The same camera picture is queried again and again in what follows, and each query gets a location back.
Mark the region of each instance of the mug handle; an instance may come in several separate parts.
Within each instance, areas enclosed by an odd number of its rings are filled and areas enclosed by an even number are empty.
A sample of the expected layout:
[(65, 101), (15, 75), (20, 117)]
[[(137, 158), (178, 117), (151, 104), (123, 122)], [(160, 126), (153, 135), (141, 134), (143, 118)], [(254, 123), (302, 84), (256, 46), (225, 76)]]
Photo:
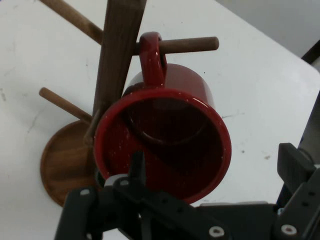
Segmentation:
[(161, 87), (165, 84), (167, 60), (160, 55), (159, 41), (162, 38), (158, 32), (146, 32), (140, 37), (140, 64), (143, 82), (147, 87)]

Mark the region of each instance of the red mug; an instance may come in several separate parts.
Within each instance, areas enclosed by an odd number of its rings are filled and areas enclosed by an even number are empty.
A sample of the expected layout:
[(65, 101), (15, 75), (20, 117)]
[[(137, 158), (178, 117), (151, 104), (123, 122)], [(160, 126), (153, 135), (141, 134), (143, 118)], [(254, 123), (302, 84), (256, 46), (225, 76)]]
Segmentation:
[(187, 67), (167, 64), (159, 41), (157, 32), (141, 36), (142, 72), (101, 118), (95, 161), (107, 179), (128, 173), (132, 154), (143, 151), (146, 186), (193, 203), (225, 176), (230, 136), (206, 82)]

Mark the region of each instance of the table surface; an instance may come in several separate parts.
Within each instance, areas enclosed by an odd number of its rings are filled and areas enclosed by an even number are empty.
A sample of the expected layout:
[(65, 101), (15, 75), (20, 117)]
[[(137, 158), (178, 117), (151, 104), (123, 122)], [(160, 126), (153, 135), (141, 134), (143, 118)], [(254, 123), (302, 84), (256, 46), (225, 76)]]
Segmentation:
[[(103, 27), (105, 0), (68, 2)], [(50, 137), (76, 119), (38, 92), (47, 87), (91, 113), (100, 46), (36, 0), (0, 1), (0, 30), (0, 236), (53, 239), (61, 207), (43, 188), (40, 157)], [(195, 205), (274, 203), (283, 184), (278, 144), (298, 146), (319, 73), (213, 0), (148, 0), (139, 35), (148, 31), (164, 40), (220, 41), (217, 51), (167, 55), (206, 80), (232, 141), (225, 178)], [(127, 78), (140, 70), (133, 57)]]

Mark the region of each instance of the wooden peg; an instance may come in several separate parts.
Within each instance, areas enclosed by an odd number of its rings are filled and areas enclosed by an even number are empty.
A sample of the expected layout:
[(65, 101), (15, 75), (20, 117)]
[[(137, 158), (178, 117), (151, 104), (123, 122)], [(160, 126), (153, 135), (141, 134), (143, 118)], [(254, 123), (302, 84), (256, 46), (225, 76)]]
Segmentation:
[(41, 88), (39, 95), (59, 108), (65, 110), (86, 124), (90, 124), (92, 121), (92, 116), (79, 107), (73, 105), (71, 102), (67, 101), (63, 97), (55, 94), (53, 91), (50, 91), (48, 88)]
[[(80, 12), (75, 10), (72, 6), (63, 0), (40, 0), (50, 9), (55, 11), (61, 17), (66, 19), (76, 28), (95, 40), (98, 44), (102, 44), (103, 31), (89, 21)], [(133, 55), (139, 55), (139, 43), (135, 44)], [(202, 51), (214, 51), (219, 47), (219, 40), (217, 37), (199, 37), (186, 38), (175, 40), (162, 40), (159, 42), (160, 53), (162, 54), (177, 54), (177, 53), (191, 53)]]
[(101, 45), (102, 30), (68, 3), (63, 0), (40, 1)]
[(85, 145), (87, 145), (87, 146), (94, 145), (94, 138), (95, 138), (96, 129), (97, 129), (98, 123), (102, 117), (102, 114), (103, 114), (103, 112), (100, 109), (98, 109), (95, 112), (95, 115), (94, 115), (87, 131), (85, 132), (84, 137), (83, 137), (83, 142)]

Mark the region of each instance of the screw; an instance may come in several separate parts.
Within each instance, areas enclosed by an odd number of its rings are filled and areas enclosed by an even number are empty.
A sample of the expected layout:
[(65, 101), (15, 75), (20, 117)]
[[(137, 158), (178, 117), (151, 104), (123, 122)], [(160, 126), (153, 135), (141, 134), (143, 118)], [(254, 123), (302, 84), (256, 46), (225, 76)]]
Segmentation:
[(80, 195), (84, 196), (84, 195), (88, 195), (89, 193), (90, 193), (89, 189), (83, 189), (81, 190)]
[(296, 235), (297, 232), (298, 232), (297, 229), (296, 229), (294, 226), (289, 225), (289, 224), (284, 224), (284, 225), (282, 225), (281, 231), (282, 231), (285, 235), (289, 235), (289, 236)]
[(284, 210), (285, 210), (285, 209), (284, 209), (283, 207), (279, 208), (277, 214), (278, 214), (278, 215), (282, 214), (282, 212), (283, 212)]
[(86, 234), (86, 239), (92, 240), (92, 235), (91, 235), (90, 233), (87, 233), (87, 234)]
[(209, 235), (213, 238), (219, 238), (225, 235), (225, 231), (220, 226), (212, 226), (209, 229)]
[(127, 185), (129, 185), (129, 181), (128, 181), (128, 180), (122, 180), (122, 181), (120, 182), (120, 185), (121, 185), (121, 186), (127, 186)]

